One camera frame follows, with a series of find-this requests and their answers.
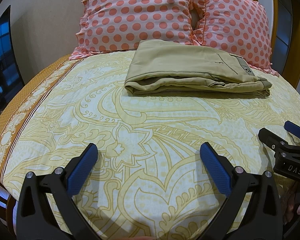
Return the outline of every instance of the blue textured pad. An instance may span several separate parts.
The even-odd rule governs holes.
[[[289,132],[292,133],[293,135],[297,136],[300,138],[300,126],[297,126],[293,122],[287,121],[284,123],[284,128]]]
[[[200,147],[200,157],[221,194],[231,194],[231,178],[206,143]]]
[[[69,197],[77,195],[80,192],[97,159],[98,149],[95,145],[92,145],[67,180],[67,194]]]

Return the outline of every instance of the pink pillowcase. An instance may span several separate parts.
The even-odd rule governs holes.
[[[193,0],[199,16],[194,40],[202,46],[243,57],[250,67],[279,76],[271,69],[269,21],[253,0]]]
[[[193,44],[192,0],[83,0],[79,46],[70,59],[136,49],[141,40]]]

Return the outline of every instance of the mattress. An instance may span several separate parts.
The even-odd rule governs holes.
[[[281,76],[252,70],[272,84],[269,97],[216,92],[132,96],[124,80],[134,51],[60,59],[38,74],[0,116],[0,181],[18,200],[25,174],[51,173],[95,143],[99,159],[74,201],[102,238],[195,238],[225,197],[205,170],[209,142],[247,172],[272,170],[262,127],[289,143],[300,125],[300,95]],[[275,175],[282,194],[291,180]],[[53,213],[66,227],[50,194]],[[233,228],[247,208],[247,194]]]

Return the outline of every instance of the black screen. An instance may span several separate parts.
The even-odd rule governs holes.
[[[10,33],[10,6],[0,17],[0,110],[24,86],[13,53]]]

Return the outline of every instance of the silver bolt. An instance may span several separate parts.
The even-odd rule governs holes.
[[[33,176],[33,172],[32,172],[32,171],[29,171],[29,172],[27,173],[27,175],[26,175],[26,177],[27,177],[28,179],[31,179],[32,176]]]
[[[58,168],[56,168],[55,170],[54,170],[54,173],[55,174],[61,174],[63,172],[63,168],[62,167],[58,167]]]
[[[266,171],[265,172],[265,176],[268,177],[268,178],[271,178],[272,177],[272,173],[270,171]]]
[[[236,173],[239,173],[239,174],[243,173],[243,171],[244,171],[244,169],[240,166],[237,166],[234,170]]]

